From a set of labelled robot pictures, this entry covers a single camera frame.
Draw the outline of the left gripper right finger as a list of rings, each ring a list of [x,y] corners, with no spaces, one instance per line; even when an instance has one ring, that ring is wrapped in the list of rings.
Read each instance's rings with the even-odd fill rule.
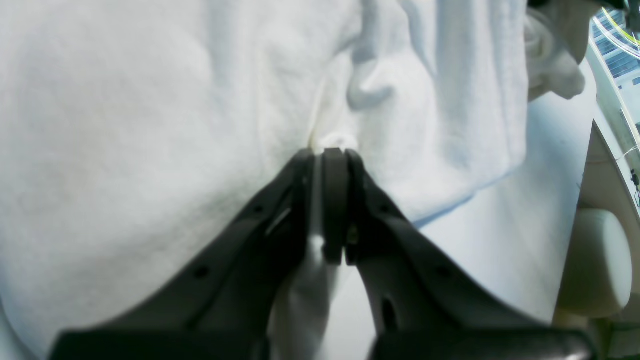
[[[596,360],[580,330],[503,303],[422,235],[354,150],[321,155],[324,259],[357,268],[377,338],[371,360]]]

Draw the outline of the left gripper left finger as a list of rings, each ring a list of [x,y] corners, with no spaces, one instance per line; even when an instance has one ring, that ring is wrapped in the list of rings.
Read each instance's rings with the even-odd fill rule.
[[[313,169],[313,152],[300,150],[162,289],[63,333],[50,359],[269,360],[274,301],[306,254]]]

